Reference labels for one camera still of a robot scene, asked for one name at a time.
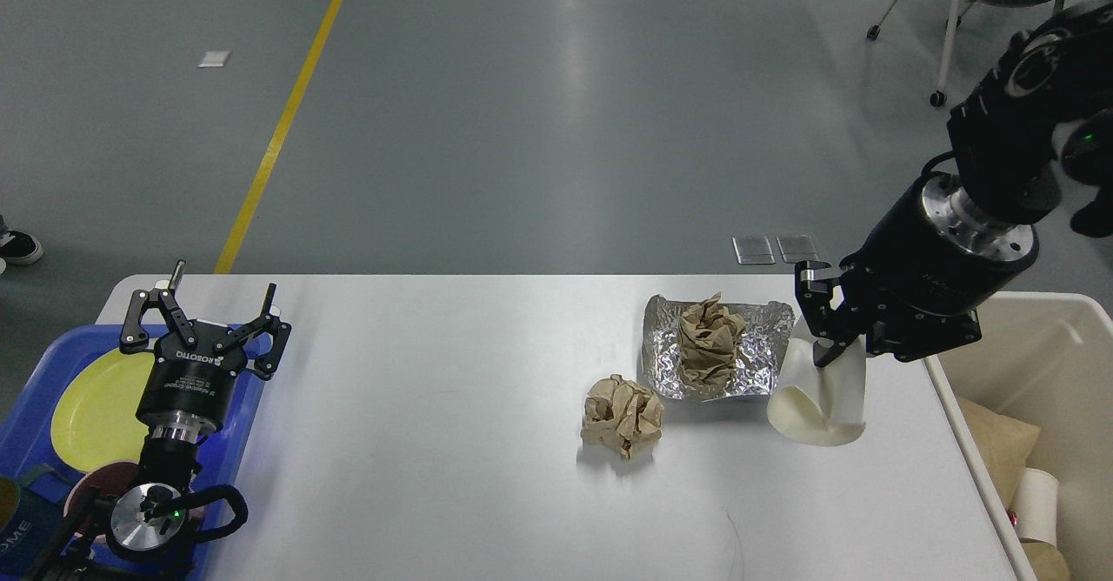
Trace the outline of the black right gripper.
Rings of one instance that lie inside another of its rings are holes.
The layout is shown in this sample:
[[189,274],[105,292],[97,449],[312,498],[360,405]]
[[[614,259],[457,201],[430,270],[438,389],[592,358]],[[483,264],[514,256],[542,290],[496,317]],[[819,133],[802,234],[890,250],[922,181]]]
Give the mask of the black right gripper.
[[833,364],[861,336],[871,355],[903,362],[977,342],[979,304],[1038,253],[1033,225],[986,215],[958,177],[919,177],[840,268],[795,263],[796,302],[816,339],[812,363]]

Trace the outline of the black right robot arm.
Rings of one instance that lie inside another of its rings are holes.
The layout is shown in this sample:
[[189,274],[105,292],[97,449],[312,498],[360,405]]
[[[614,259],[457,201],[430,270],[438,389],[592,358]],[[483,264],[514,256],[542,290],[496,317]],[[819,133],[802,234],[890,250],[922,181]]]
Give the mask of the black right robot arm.
[[1097,194],[1070,228],[1110,235],[1110,0],[1020,31],[951,109],[951,150],[839,265],[795,265],[796,301],[823,368],[855,342],[910,362],[981,338],[977,307],[1037,260],[1057,208],[1052,164]]

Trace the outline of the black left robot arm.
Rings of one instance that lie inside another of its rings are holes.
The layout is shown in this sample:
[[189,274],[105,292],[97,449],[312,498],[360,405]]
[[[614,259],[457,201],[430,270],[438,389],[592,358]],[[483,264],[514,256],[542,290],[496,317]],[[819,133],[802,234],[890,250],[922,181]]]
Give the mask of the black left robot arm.
[[179,260],[170,278],[134,290],[124,314],[119,354],[152,356],[136,398],[146,434],[134,477],[118,494],[73,488],[72,506],[23,580],[131,580],[131,571],[95,564],[97,538],[115,557],[155,567],[156,580],[183,580],[198,546],[247,522],[248,505],[230,482],[197,485],[200,451],[228,427],[238,380],[273,378],[293,328],[275,306],[276,284],[268,284],[258,315],[238,326],[188,317],[177,301],[183,270]]

